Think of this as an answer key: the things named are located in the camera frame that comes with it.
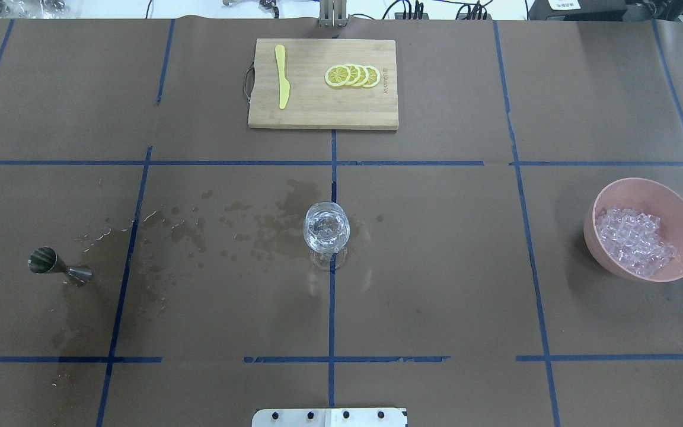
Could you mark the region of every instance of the wooden cutting board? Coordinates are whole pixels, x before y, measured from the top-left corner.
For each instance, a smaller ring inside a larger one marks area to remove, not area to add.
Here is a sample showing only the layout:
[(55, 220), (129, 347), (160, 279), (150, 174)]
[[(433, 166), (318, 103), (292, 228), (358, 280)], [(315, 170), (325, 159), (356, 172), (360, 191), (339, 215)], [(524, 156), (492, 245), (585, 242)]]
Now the wooden cutting board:
[[(292, 89), (279, 108), (276, 45), (286, 48), (286, 78)], [(330, 87), (325, 72), (344, 63), (373, 65), (381, 81), (370, 89)], [(397, 54), (393, 40), (257, 39), (250, 128), (396, 130)]]

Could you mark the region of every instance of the yellow knife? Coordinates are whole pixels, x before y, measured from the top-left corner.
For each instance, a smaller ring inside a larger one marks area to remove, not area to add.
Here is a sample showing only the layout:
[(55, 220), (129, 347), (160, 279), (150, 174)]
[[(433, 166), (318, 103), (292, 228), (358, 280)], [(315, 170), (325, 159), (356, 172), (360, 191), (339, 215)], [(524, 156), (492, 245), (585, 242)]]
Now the yellow knife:
[(284, 45), (276, 45), (276, 64), (279, 66), (279, 108), (286, 108), (289, 101), (289, 90), (292, 86), (286, 80), (286, 48)]

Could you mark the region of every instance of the knife handle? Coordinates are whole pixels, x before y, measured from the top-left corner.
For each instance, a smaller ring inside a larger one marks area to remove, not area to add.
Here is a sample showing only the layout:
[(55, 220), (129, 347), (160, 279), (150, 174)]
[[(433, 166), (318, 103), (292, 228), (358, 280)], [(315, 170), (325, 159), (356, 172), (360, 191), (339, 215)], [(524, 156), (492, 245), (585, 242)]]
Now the knife handle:
[(286, 48), (284, 45), (276, 45), (276, 64), (279, 66), (279, 79), (285, 79)]

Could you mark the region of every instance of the bowl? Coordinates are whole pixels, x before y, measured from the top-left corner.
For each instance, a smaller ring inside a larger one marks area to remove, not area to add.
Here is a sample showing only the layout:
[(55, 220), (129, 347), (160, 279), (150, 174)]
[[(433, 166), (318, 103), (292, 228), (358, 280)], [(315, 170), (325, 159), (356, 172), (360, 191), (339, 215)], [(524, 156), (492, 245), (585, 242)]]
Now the bowl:
[[(599, 240), (594, 219), (609, 208), (632, 208), (660, 218), (658, 234), (678, 250), (677, 256), (652, 278), (639, 276), (618, 264)], [(663, 283), (683, 278), (683, 198), (672, 189), (644, 178), (623, 178), (602, 189), (586, 211), (583, 236), (594, 259), (605, 270), (632, 281)]]

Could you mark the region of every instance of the jigger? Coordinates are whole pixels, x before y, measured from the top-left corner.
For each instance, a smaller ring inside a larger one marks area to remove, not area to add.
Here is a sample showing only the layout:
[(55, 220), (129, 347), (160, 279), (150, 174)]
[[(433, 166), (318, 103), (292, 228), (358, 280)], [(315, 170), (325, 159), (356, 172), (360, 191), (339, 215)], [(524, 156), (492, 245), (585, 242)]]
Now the jigger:
[(28, 259), (28, 267), (33, 273), (64, 273), (73, 283), (83, 286), (91, 281), (91, 267), (87, 265), (68, 266), (57, 255), (54, 249), (44, 247), (36, 249)]

